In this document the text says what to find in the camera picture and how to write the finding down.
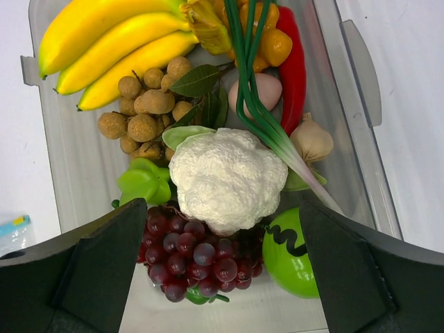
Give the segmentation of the green scallion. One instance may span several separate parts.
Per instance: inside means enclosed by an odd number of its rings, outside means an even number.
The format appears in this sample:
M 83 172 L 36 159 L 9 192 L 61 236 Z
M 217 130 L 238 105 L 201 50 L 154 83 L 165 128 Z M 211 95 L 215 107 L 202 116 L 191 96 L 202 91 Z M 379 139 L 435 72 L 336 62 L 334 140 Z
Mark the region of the green scallion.
M 342 209 L 317 181 L 292 144 L 282 126 L 275 120 L 259 99 L 253 63 L 264 30 L 270 1 L 265 1 L 257 30 L 253 32 L 255 19 L 255 1 L 250 1 L 246 31 L 242 31 L 236 1 L 225 1 L 225 9 L 230 24 L 232 43 L 239 71 L 238 117 L 248 129 L 271 148 L 283 162 L 309 186 L 318 199 L 328 208 L 342 214 Z

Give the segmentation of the beige garlic bulb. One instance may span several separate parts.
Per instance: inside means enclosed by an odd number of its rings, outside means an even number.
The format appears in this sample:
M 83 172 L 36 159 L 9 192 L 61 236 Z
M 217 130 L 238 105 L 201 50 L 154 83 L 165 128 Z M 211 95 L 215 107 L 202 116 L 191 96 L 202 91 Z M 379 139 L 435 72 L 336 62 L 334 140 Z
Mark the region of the beige garlic bulb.
M 306 164 L 325 159 L 334 148 L 331 134 L 319 126 L 309 112 L 303 114 L 302 122 L 291 133 L 290 140 Z

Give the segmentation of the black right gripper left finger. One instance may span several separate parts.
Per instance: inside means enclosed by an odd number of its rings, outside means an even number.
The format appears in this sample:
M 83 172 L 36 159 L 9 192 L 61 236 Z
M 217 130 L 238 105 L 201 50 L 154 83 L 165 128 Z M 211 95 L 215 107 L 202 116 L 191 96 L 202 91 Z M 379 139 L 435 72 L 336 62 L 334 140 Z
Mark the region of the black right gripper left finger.
M 118 332 L 146 222 L 138 198 L 79 240 L 53 298 L 52 332 Z

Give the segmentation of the green starfruit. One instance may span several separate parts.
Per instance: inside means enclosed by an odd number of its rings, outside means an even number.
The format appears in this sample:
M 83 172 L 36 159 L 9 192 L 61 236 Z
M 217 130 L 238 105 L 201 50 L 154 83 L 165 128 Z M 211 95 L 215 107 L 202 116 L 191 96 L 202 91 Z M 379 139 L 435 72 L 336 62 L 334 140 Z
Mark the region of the green starfruit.
M 149 205 L 162 205 L 171 199 L 170 173 L 142 157 L 130 162 L 128 169 L 117 179 L 121 191 L 119 205 L 135 198 L 143 198 Z

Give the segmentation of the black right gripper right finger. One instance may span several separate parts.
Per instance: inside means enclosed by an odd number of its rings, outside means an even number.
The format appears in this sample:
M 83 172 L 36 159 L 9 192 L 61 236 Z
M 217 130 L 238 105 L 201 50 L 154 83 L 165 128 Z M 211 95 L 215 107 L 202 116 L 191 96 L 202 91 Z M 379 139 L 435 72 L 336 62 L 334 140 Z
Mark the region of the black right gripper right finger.
M 304 200 L 300 222 L 330 332 L 394 332 L 395 304 L 364 226 Z

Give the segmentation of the clear zip bag blue zipper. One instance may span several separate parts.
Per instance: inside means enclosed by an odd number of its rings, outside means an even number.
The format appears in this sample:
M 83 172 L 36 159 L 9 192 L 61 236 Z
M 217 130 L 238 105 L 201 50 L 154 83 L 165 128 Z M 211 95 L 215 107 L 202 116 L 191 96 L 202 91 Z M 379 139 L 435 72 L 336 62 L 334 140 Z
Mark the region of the clear zip bag blue zipper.
M 1 256 L 25 249 L 32 242 L 33 233 L 29 215 L 20 216 L 11 222 L 1 225 Z

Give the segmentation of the green toy watermelon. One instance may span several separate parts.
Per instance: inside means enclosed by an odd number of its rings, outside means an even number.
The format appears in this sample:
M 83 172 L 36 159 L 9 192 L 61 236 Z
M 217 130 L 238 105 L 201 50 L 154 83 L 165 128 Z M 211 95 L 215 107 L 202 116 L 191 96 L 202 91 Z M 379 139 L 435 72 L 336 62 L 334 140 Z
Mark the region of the green toy watermelon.
M 318 288 L 303 237 L 300 209 L 284 211 L 266 227 L 262 257 L 272 279 L 300 298 L 318 298 Z

